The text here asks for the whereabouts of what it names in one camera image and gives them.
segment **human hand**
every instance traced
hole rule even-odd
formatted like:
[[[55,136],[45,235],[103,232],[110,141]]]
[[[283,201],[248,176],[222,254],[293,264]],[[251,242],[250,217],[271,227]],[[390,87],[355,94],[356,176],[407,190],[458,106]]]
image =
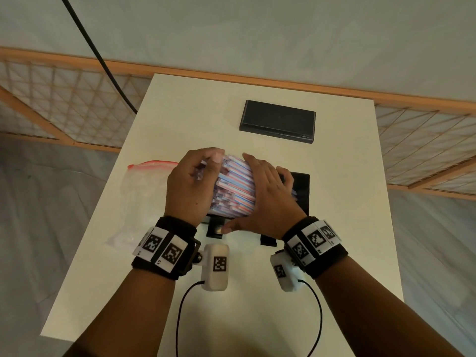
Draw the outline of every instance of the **human hand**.
[[[164,216],[174,216],[195,228],[210,209],[213,188],[225,151],[218,148],[189,150],[167,179]],[[208,159],[203,178],[196,180],[196,167]]]
[[[255,209],[249,216],[235,218],[226,223],[221,232],[248,230],[281,239],[294,224],[306,217],[291,196],[294,179],[289,170],[274,168],[265,160],[243,153],[255,181]],[[284,176],[284,183],[279,174]]]

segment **table top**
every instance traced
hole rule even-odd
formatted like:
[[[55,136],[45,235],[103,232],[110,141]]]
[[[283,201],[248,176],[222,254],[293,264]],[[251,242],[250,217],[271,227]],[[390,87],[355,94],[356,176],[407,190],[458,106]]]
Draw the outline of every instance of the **table top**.
[[[316,111],[312,144],[239,131],[247,99]],[[189,149],[216,146],[294,172],[310,174],[310,214],[329,222],[363,268],[402,297],[395,240],[372,100],[155,75],[89,222],[42,335],[75,340],[130,270],[132,255],[104,242],[119,223],[120,184],[129,164],[179,161]],[[270,265],[281,249],[259,235],[233,232],[202,245],[230,247],[226,291],[194,288],[184,303],[179,348],[194,356],[305,356],[318,332],[319,312],[308,288],[283,292]],[[178,307],[200,279],[195,266],[175,289],[159,356],[174,354]],[[322,294],[323,331],[316,356],[352,356]]]

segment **ziplock bag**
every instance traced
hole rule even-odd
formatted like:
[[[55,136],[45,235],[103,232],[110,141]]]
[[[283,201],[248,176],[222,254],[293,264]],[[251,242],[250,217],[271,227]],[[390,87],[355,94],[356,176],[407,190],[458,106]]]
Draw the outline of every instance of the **ziplock bag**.
[[[132,253],[165,209],[167,178],[178,163],[151,160],[127,167],[120,186],[120,224],[106,244]]]

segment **black cable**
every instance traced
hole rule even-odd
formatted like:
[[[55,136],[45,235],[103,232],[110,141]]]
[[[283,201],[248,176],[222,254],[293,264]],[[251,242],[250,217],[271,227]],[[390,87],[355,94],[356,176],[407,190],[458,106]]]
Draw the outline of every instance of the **black cable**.
[[[189,289],[187,289],[187,292],[185,292],[185,294],[182,297],[182,301],[180,302],[180,307],[178,308],[177,330],[175,331],[175,356],[176,357],[179,357],[179,323],[180,323],[180,315],[182,314],[183,301],[185,300],[185,297],[190,292],[190,290],[193,287],[198,286],[200,284],[205,284],[205,281],[203,280],[203,281],[200,281],[200,282],[196,282],[196,283],[192,284]]]
[[[307,357],[310,357],[311,354],[314,352],[314,349],[316,348],[316,346],[318,345],[318,342],[319,342],[319,339],[321,338],[321,332],[322,332],[322,306],[321,306],[321,302],[319,301],[319,298],[318,298],[318,295],[314,292],[314,290],[312,289],[312,287],[309,285],[308,282],[306,282],[305,280],[302,280],[302,279],[298,279],[297,280],[298,282],[301,282],[301,283],[304,283],[306,286],[309,287],[309,289],[312,291],[312,293],[314,294],[314,297],[316,297],[317,301],[318,301],[318,305],[319,305],[319,313],[320,313],[320,322],[319,322],[319,333],[318,333],[318,338],[316,339],[316,342],[314,343],[314,345],[312,346],[311,348],[311,351],[309,352],[309,354],[307,355]]]
[[[63,1],[63,4],[64,6],[66,6],[69,14],[71,15],[71,17],[73,18],[74,20],[74,23],[76,24],[76,26],[78,27],[78,29],[81,31],[81,34],[84,36],[84,38],[86,39],[86,42],[88,43],[89,47],[91,48],[92,52],[94,53],[94,55],[96,55],[96,58],[98,59],[99,63],[101,64],[102,68],[104,69],[104,71],[106,72],[106,74],[108,75],[109,79],[111,80],[111,82],[114,84],[114,87],[117,89],[117,91],[119,92],[119,94],[122,96],[122,98],[124,99],[124,101],[127,103],[127,105],[129,105],[130,109],[134,112],[134,114],[137,114],[137,109],[134,107],[134,105],[129,101],[129,99],[127,99],[127,96],[124,94],[124,92],[122,91],[122,89],[120,88],[119,84],[117,83],[116,79],[114,78],[114,76],[112,75],[112,73],[110,72],[108,66],[106,65],[106,63],[104,62],[103,58],[101,57],[101,54],[99,53],[98,49],[94,46],[94,44],[92,43],[92,40],[91,38],[89,37],[88,33],[86,32],[86,30],[84,29],[83,27],[83,24],[81,23],[80,19],[78,18],[78,16],[76,15],[76,13],[74,12],[74,9],[73,7],[71,6],[71,4],[69,3],[68,0],[62,0]]]

